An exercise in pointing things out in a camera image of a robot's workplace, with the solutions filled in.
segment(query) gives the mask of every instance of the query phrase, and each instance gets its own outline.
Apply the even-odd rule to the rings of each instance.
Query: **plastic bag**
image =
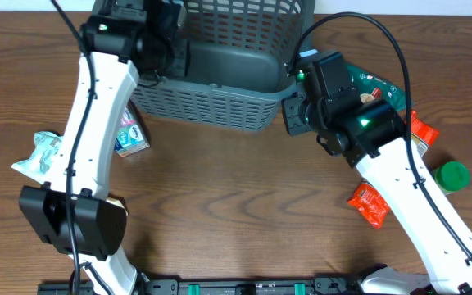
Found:
[[[41,131],[34,134],[36,148],[30,159],[12,164],[12,168],[43,184],[47,171],[52,166],[52,156],[59,152],[62,136],[52,132]]]

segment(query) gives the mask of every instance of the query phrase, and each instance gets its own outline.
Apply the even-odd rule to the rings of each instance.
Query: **red package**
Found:
[[[389,205],[384,198],[366,181],[361,182],[354,191],[352,199],[347,203],[356,207],[369,223],[377,229],[382,227],[385,216],[389,212]]]
[[[411,112],[411,138],[415,141],[421,157],[424,156],[439,134],[438,130],[416,118],[416,111]]]

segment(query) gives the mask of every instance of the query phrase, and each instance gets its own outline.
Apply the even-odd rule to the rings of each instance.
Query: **green connector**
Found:
[[[188,295],[200,295],[200,285],[189,285]]]
[[[294,284],[294,295],[305,295],[305,284]]]

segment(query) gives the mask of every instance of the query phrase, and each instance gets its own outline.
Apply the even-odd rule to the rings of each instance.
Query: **wooden table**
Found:
[[[87,15],[70,14],[76,24]],[[426,162],[454,158],[472,174],[472,17],[379,19],[406,54],[419,117],[441,130]],[[365,22],[329,23],[314,44],[402,84],[390,44]],[[77,47],[57,15],[0,13],[0,293],[33,294],[72,271],[21,214],[21,186],[37,184],[11,164],[34,150],[34,132],[64,131],[77,79]],[[131,213],[123,245],[138,268],[184,279],[310,277],[383,262],[424,273],[393,215],[374,229],[346,204],[360,176],[314,134],[287,135],[281,115],[256,134],[143,119],[152,148],[114,156],[111,168],[111,193]],[[449,199],[472,229],[472,181]]]

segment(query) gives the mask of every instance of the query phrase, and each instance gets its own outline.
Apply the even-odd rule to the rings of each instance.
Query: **green bottle cap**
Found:
[[[457,192],[469,185],[471,175],[462,163],[450,161],[436,171],[434,178],[443,189]]]

